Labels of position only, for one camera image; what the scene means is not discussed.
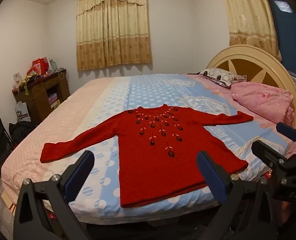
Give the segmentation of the red knitted sweater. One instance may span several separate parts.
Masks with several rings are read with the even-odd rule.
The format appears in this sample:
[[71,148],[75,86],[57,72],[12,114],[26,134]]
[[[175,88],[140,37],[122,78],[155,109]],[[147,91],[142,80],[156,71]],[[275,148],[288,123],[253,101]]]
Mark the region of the red knitted sweater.
[[50,163],[113,137],[118,139],[120,205],[152,204],[205,187],[196,157],[205,151],[228,174],[248,167],[207,126],[243,124],[253,117],[162,105],[116,114],[67,142],[46,143],[40,161]]

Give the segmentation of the pink folded blanket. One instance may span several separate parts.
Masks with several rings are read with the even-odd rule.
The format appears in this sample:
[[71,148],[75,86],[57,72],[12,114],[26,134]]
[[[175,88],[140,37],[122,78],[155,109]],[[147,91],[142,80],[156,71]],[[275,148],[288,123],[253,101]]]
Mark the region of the pink folded blanket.
[[291,92],[262,83],[234,83],[230,89],[232,98],[253,113],[277,124],[292,126],[294,96]]

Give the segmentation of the blue pink polka-dot bedsheet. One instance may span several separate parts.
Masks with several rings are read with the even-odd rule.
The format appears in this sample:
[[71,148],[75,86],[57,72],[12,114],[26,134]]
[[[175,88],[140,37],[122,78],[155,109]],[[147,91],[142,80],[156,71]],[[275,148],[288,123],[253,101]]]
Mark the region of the blue pink polka-dot bedsheet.
[[89,81],[8,157],[2,186],[17,202],[26,178],[45,181],[86,150],[94,165],[70,206],[91,224],[161,220],[216,205],[197,167],[206,151],[228,173],[256,180],[268,167],[260,140],[284,157],[296,143],[200,75],[154,74]]

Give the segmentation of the cream wooden headboard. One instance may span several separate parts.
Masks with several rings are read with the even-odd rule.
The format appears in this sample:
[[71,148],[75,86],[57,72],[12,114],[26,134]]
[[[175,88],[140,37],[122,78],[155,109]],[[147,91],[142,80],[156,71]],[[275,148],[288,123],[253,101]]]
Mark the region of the cream wooden headboard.
[[293,125],[296,128],[296,84],[286,68],[275,57],[260,48],[238,44],[219,52],[207,67],[246,75],[250,82],[263,83],[291,92],[294,96]]

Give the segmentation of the black bag on floor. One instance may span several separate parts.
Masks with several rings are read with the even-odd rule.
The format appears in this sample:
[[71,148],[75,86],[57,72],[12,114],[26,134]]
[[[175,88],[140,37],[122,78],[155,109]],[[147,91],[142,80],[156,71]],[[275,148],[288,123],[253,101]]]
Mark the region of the black bag on floor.
[[31,121],[18,121],[15,124],[9,123],[9,134],[13,142],[22,142],[36,126]]

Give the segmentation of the patterned white pillow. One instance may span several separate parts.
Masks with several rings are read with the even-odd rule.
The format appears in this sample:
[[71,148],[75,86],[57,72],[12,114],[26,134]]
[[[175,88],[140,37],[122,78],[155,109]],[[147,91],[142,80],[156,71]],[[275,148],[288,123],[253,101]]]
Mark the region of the patterned white pillow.
[[202,70],[199,75],[216,83],[217,85],[230,89],[233,84],[246,82],[246,75],[237,75],[221,68],[208,68]]

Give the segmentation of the dark window pane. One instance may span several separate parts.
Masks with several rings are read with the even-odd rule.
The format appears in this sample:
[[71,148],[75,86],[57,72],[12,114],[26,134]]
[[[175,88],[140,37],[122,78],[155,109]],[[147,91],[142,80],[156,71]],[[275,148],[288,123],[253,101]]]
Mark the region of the dark window pane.
[[296,13],[286,0],[268,0],[275,22],[282,64],[296,78]]

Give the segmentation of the white paper bag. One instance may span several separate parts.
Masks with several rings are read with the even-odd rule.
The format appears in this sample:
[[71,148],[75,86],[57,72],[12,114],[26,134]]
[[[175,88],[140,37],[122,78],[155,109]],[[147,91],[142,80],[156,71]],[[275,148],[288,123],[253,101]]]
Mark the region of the white paper bag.
[[15,106],[17,121],[31,121],[28,112],[27,104],[25,102],[18,102]]

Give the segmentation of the beige side curtain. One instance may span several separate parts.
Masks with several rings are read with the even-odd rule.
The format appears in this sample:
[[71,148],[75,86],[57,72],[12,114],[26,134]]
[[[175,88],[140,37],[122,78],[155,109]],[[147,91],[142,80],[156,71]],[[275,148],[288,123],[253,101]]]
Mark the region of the beige side curtain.
[[229,45],[254,46],[282,61],[268,0],[225,0]]

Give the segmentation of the dark wooden desk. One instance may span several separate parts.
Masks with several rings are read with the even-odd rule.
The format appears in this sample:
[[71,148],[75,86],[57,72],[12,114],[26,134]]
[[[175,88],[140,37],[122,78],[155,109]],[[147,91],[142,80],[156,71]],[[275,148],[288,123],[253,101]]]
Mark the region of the dark wooden desk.
[[57,99],[63,103],[69,96],[67,70],[55,72],[47,77],[39,77],[34,82],[27,85],[28,95],[24,88],[19,91],[13,90],[13,96],[16,102],[25,102],[28,108],[28,114],[31,122],[39,125],[49,116],[53,109],[48,97],[54,93]]

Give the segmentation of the greeting card on desk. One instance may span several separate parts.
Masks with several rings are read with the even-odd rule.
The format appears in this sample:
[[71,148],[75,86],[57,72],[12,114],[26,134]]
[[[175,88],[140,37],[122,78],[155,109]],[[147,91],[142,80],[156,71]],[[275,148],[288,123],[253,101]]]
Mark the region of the greeting card on desk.
[[13,75],[15,88],[18,89],[22,83],[22,77],[20,73],[16,73]]

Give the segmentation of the red gift bag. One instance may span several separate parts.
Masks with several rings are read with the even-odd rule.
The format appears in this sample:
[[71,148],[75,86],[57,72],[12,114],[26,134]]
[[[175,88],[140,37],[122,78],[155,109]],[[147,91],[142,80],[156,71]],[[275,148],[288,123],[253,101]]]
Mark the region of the red gift bag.
[[46,57],[38,58],[34,60],[32,63],[32,67],[36,73],[39,75],[45,75],[48,72],[49,64]]

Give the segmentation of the beige window curtain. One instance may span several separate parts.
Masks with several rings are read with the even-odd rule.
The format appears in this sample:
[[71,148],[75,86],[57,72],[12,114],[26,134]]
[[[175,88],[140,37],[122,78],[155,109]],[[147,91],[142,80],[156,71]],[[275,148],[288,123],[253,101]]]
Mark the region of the beige window curtain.
[[151,62],[147,0],[78,0],[77,70]]

